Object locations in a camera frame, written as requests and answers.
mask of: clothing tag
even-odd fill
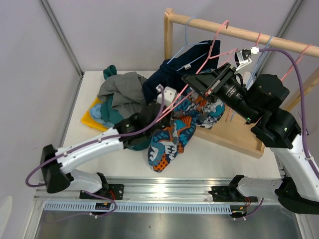
[[[191,65],[190,64],[186,64],[183,67],[185,68],[185,70],[188,70],[191,67]]]

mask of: yellow tray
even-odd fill
[[[81,118],[81,122],[86,124],[91,128],[96,128],[102,132],[106,131],[108,128],[104,127],[102,124],[95,122],[90,116],[89,110],[98,103],[102,103],[99,98],[96,98],[95,101],[91,104],[90,108],[85,112],[84,116]]]

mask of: gray cloth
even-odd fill
[[[136,72],[110,76],[101,85],[98,98],[106,102],[113,94],[111,107],[124,118],[128,118],[134,113],[141,112],[142,108],[146,106],[142,90],[142,84],[146,80]]]

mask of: wooden base board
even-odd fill
[[[232,121],[230,121],[231,116],[229,116],[226,122],[229,111],[230,108],[226,106],[224,115],[211,130],[197,127],[195,136],[249,156],[260,158],[264,154],[265,146],[250,131],[254,125],[245,124],[246,121],[238,114],[235,115]]]

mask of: wall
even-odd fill
[[[286,38],[289,40],[301,41],[305,43],[312,43],[319,46],[319,1],[318,0],[306,0],[304,6],[300,10],[300,13],[294,20],[291,28],[287,32]],[[265,69],[266,73],[278,74],[282,77],[290,67],[290,62],[276,53],[271,62]],[[299,64],[299,69],[303,80],[319,66],[319,59],[306,56]],[[286,78],[285,86],[287,86],[292,93],[298,89],[298,83],[295,72],[292,72],[289,77]],[[317,86],[310,94],[306,96],[306,116],[307,116],[307,128],[310,135],[307,137],[308,145],[311,154],[315,157],[317,164],[319,164],[319,86]],[[300,112],[300,104],[293,109],[293,114],[298,117],[297,112]],[[319,215],[308,215],[308,221],[312,229],[313,238],[319,238]]]
[[[2,0],[0,22],[0,206],[12,197],[2,238],[19,239],[34,196],[24,180],[60,141],[79,76],[38,1]]]
[[[252,31],[276,34],[294,0],[50,0],[53,11],[84,71],[115,64],[120,70],[156,70],[163,61],[163,15],[197,16]],[[189,30],[190,42],[213,38],[213,33]],[[220,36],[222,51],[252,43]],[[174,52],[183,46],[184,26],[174,24]]]

